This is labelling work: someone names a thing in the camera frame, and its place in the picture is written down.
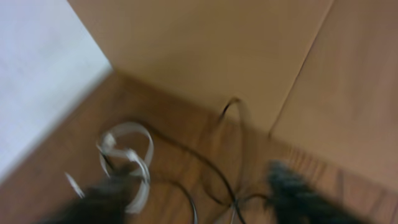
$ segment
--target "white wall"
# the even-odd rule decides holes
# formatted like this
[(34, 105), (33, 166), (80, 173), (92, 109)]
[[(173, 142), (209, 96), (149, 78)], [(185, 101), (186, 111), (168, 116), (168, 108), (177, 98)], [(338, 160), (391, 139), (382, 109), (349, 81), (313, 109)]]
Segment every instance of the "white wall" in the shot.
[(110, 69), (66, 0), (0, 1), (0, 180)]

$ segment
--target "wooden floor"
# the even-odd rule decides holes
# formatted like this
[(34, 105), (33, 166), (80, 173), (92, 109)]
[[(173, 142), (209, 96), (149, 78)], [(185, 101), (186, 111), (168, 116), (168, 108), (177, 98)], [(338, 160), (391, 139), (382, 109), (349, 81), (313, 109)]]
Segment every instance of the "wooden floor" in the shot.
[[(95, 142), (111, 126), (132, 117), (146, 120), (174, 139), (210, 158), (233, 185), (245, 192), (267, 192), (264, 182), (267, 162), (281, 159), (306, 177), (331, 200), (341, 202), (359, 216), (376, 223), (398, 223), (397, 194), (358, 176), (313, 158), (298, 149), (270, 140), (266, 133), (249, 130), (250, 145), (242, 156), (241, 128), (225, 121), (213, 129), (217, 114), (154, 90), (121, 75), (111, 75), (45, 140), (0, 187), (0, 223), (32, 223), (76, 198), (64, 172), (82, 188), (104, 177)], [(224, 210), (209, 199), (202, 187), (203, 173), (212, 189), (226, 196), (221, 183), (197, 159), (154, 137), (155, 154), (150, 166), (156, 175), (166, 175), (192, 194), (200, 223), (213, 223)], [(144, 147), (135, 149), (143, 155)], [(239, 171), (243, 180), (238, 183)], [(272, 211), (260, 201), (244, 208), (247, 223), (273, 223)], [(190, 223), (185, 196), (168, 185), (153, 185), (144, 211), (129, 217), (130, 223)]]

